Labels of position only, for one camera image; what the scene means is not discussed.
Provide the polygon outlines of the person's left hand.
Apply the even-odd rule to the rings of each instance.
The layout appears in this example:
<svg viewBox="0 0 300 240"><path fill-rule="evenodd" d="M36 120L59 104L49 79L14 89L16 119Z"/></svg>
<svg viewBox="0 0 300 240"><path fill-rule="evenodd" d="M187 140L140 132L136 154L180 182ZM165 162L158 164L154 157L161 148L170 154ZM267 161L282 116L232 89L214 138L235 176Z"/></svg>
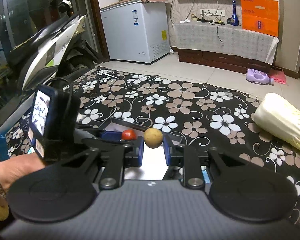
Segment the person's left hand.
<svg viewBox="0 0 300 240"><path fill-rule="evenodd" d="M11 157L0 162L0 185L7 192L16 180L45 167L46 163L36 153Z"/></svg>

